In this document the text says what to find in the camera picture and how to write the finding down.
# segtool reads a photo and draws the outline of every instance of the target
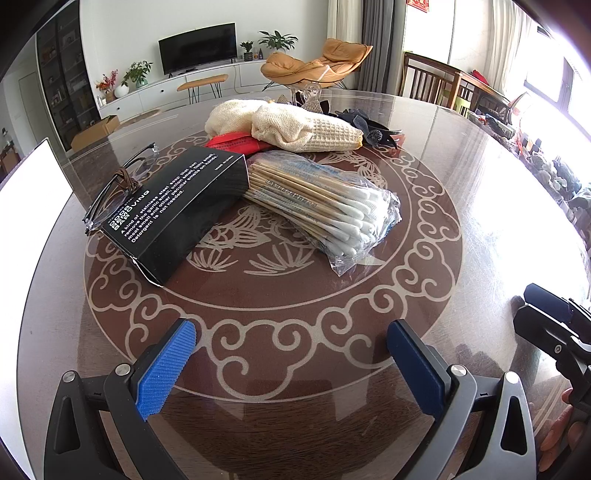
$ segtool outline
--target tv stand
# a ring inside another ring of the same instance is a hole
[[[140,89],[133,90],[127,95],[118,98],[107,105],[99,108],[101,118],[109,115],[117,115],[120,122],[137,116],[141,113],[150,112],[154,109],[167,111],[172,108],[189,105],[189,96],[187,92],[179,92],[177,89],[183,83],[192,82],[219,74],[228,74],[229,78],[222,84],[222,97],[231,98],[240,93],[260,92],[263,87],[269,83],[261,73],[261,66],[265,60],[253,61],[234,61],[230,63],[227,60],[224,65],[218,65],[208,68],[198,67],[189,73],[171,72],[163,75],[161,80],[152,82]],[[277,89],[284,89],[283,86],[277,86]],[[206,92],[201,95],[201,100],[213,100],[213,92]]]

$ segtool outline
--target red flowers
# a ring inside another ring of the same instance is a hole
[[[111,78],[107,77],[107,75],[103,74],[103,81],[96,82],[96,87],[101,92],[110,92],[113,87],[115,86],[115,80],[117,79],[117,70],[113,70],[111,72]]]

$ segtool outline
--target blue gripper pad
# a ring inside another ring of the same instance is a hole
[[[568,325],[573,316],[568,302],[535,283],[527,285],[523,297],[526,303],[540,309],[559,322]]]
[[[388,326],[386,342],[421,411],[437,421],[445,409],[443,381],[398,322]]]
[[[145,420],[158,413],[195,348],[195,325],[185,320],[138,382],[135,401]]]

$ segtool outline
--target cream knitted fabric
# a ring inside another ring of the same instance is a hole
[[[266,103],[252,116],[251,135],[290,152],[355,150],[363,132],[344,120],[293,105]]]
[[[291,152],[355,150],[363,132],[344,120],[312,113],[293,105],[264,100],[228,100],[212,110],[205,131],[208,135],[247,132]]]
[[[205,123],[205,131],[211,137],[230,132],[252,131],[252,114],[261,105],[266,105],[264,100],[228,100],[212,110]]]

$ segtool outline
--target red cloth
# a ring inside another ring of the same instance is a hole
[[[272,147],[267,142],[252,138],[244,132],[230,132],[228,134],[217,135],[207,142],[205,146],[226,152],[241,153],[243,155],[252,155],[253,153]]]
[[[478,70],[472,70],[472,73],[470,75],[472,75],[475,79],[480,80],[482,83],[488,85],[486,78],[484,78],[484,75],[480,73]]]

